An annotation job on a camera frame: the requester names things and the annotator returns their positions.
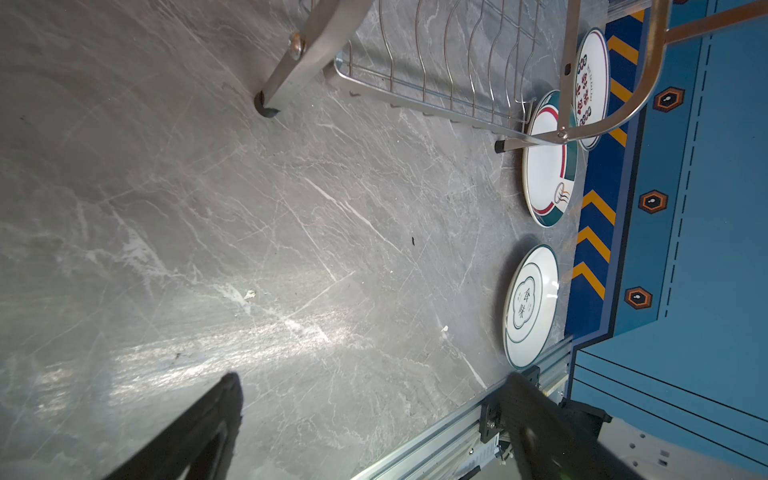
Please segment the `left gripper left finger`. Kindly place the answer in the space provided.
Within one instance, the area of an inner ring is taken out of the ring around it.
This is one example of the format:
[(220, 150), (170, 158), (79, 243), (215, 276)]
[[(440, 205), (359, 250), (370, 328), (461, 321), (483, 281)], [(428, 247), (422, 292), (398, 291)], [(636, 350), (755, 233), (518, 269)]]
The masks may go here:
[(225, 374), (109, 479), (224, 479), (242, 423), (243, 391)]

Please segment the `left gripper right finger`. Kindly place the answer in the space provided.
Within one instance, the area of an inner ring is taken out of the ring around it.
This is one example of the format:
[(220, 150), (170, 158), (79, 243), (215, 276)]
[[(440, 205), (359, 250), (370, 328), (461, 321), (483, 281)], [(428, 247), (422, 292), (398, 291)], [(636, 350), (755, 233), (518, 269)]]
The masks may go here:
[(523, 479), (638, 479), (522, 374), (506, 379), (506, 431)]

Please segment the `white plate green cloud outline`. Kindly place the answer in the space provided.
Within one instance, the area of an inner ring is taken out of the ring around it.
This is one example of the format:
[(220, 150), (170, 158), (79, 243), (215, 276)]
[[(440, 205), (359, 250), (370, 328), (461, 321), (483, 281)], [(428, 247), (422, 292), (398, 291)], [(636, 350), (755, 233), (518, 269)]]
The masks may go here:
[(527, 368), (543, 351), (552, 330), (559, 287), (553, 249), (537, 245), (518, 265), (504, 301), (504, 351), (514, 368)]

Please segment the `chrome two-tier dish rack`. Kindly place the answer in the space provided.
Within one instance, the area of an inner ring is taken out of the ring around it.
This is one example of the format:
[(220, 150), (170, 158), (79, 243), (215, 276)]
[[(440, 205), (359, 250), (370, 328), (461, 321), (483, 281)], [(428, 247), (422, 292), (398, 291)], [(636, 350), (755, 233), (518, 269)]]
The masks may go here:
[[(639, 8), (600, 1), (591, 19), (579, 1), (306, 1), (306, 18), (261, 90), (256, 110), (271, 118), (317, 75), (353, 96), (487, 130), (499, 153), (536, 145), (586, 144), (628, 122), (649, 101), (669, 46), (763, 18), (744, 5), (678, 26), (672, 3), (647, 3), (648, 32), (630, 52), (639, 66), (621, 106), (579, 127), (574, 78), (583, 36), (608, 13)], [(531, 136), (541, 99), (560, 91), (555, 130)]]

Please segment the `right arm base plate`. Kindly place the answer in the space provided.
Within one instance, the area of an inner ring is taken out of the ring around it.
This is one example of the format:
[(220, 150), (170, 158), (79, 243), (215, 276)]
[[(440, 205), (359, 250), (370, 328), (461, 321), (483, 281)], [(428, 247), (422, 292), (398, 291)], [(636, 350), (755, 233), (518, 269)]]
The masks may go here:
[(602, 461), (608, 450), (598, 437), (612, 417), (583, 402), (550, 400), (536, 384), (538, 373), (536, 367), (514, 372), (481, 401), (481, 440), (505, 432), (510, 445), (527, 459), (549, 456), (572, 464)]

